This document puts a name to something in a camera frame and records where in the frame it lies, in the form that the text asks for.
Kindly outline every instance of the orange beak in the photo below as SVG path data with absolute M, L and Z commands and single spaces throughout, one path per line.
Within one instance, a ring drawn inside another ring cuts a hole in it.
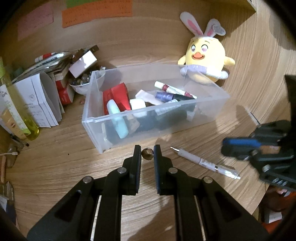
M 205 56 L 203 54 L 201 54 L 200 52 L 196 52 L 195 54 L 192 55 L 192 58 L 194 60 L 201 60 L 201 59 L 204 59 Z

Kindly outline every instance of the wooden table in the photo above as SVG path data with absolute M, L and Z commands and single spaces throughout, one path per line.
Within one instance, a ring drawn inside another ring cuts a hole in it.
M 216 121 L 178 133 L 150 138 L 99 154 L 81 124 L 82 96 L 66 107 L 60 125 L 42 129 L 7 170 L 7 180 L 15 189 L 15 207 L 21 232 L 29 229 L 57 203 L 79 180 L 90 175 L 106 176 L 132 156 L 134 145 L 143 148 L 160 144 L 162 153 L 188 175 L 211 176 L 248 212 L 252 213 L 267 186 L 247 161 L 225 158 L 220 153 L 226 136 L 249 135 L 255 123 L 245 108 L 229 100 Z M 170 146 L 183 148 L 214 163 L 225 163 L 240 172 L 233 180 L 198 166 L 174 153 Z M 155 188 L 153 160 L 142 159 L 140 189 L 137 196 L 122 201 L 121 240 L 175 240 L 174 204 L 171 196 L 159 196 Z

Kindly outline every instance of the orange sticky note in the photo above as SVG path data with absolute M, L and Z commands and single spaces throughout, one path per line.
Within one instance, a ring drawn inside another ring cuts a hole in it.
M 52 2 L 45 3 L 20 18 L 17 23 L 18 41 L 54 21 Z
M 101 0 L 62 11 L 63 28 L 97 18 L 131 17 L 132 0 Z

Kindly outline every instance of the pen tip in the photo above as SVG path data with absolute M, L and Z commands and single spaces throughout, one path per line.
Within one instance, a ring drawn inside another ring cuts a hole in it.
M 174 148 L 174 147 L 172 147 L 172 146 L 171 146 L 171 148 L 172 148 L 173 150 L 175 150 L 175 151 L 180 151 L 179 149 Z

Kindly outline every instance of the clear plastic box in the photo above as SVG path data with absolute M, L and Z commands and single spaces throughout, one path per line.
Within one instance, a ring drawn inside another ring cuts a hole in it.
M 204 85 L 193 81 L 188 75 L 182 76 L 181 67 L 174 64 L 144 64 L 93 71 L 82 124 L 99 153 L 114 146 L 162 136 L 215 120 L 229 95 L 211 81 Z M 194 79 L 208 80 L 199 73 L 194 74 Z M 135 98 L 135 94 L 141 89 L 155 95 L 157 91 L 161 91 L 154 87 L 155 81 L 187 91 L 197 96 L 197 99 L 104 115 L 103 91 L 124 82 L 130 99 Z M 159 111 L 167 112 L 158 115 Z M 134 114 L 137 113 L 142 113 L 144 117 L 135 117 Z M 133 124 L 139 127 L 134 133 L 121 139 L 112 122 L 112 118 L 118 117 L 123 117 L 127 127 Z

